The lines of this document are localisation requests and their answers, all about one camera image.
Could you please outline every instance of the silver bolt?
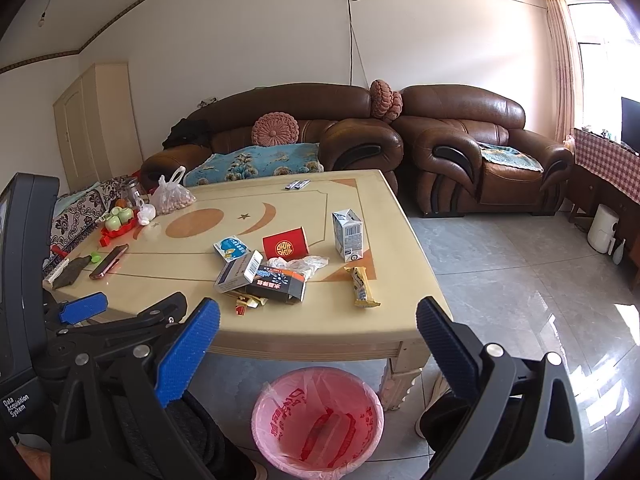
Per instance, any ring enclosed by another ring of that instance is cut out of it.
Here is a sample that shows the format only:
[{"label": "silver bolt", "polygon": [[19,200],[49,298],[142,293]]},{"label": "silver bolt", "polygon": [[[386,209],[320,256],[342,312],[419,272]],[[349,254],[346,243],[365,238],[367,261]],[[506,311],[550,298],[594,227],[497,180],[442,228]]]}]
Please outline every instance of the silver bolt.
[{"label": "silver bolt", "polygon": [[562,358],[555,352],[549,352],[546,355],[546,360],[549,361],[553,366],[562,364]]},{"label": "silver bolt", "polygon": [[504,348],[498,345],[498,343],[489,343],[485,348],[491,357],[502,357],[504,355]]},{"label": "silver bolt", "polygon": [[88,354],[78,354],[76,356],[76,364],[78,366],[84,366],[85,364],[87,364],[89,362],[89,355]]},{"label": "silver bolt", "polygon": [[149,354],[151,354],[151,348],[147,345],[138,345],[133,349],[133,357],[137,357],[138,359],[142,359]]}]

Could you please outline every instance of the black box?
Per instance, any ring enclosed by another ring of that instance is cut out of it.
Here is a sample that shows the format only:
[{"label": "black box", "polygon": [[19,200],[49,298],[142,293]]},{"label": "black box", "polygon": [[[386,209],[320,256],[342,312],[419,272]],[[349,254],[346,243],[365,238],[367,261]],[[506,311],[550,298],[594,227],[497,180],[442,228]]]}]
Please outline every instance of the black box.
[{"label": "black box", "polygon": [[246,285],[247,294],[283,303],[297,303],[305,297],[305,278],[287,269],[261,265],[252,283]]}]

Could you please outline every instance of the smartphone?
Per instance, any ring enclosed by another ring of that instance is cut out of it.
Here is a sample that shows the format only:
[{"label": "smartphone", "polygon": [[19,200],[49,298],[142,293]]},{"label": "smartphone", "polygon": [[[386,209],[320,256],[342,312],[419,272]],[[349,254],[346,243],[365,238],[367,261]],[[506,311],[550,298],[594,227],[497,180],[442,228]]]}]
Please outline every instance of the smartphone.
[{"label": "smartphone", "polygon": [[111,251],[108,256],[100,262],[100,265],[95,267],[94,272],[89,274],[89,278],[92,280],[100,280],[104,278],[104,275],[118,262],[127,249],[129,249],[129,244],[114,247],[113,251]]}]

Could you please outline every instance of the red checkered tablecloth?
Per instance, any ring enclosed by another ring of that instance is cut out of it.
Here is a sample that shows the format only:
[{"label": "red checkered tablecloth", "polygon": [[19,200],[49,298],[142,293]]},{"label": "red checkered tablecloth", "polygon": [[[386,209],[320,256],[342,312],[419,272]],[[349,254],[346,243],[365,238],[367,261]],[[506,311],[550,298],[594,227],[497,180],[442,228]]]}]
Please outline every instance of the red checkered tablecloth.
[{"label": "red checkered tablecloth", "polygon": [[640,156],[603,137],[575,132],[575,163],[640,204]]}]

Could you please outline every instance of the window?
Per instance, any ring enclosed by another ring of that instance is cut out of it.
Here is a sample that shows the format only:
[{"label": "window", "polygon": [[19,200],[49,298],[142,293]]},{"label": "window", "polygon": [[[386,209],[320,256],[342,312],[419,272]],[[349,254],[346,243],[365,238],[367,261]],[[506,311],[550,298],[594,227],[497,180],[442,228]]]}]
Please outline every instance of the window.
[{"label": "window", "polygon": [[607,0],[566,2],[582,61],[582,125],[620,140],[621,97],[640,102],[640,45]]}]

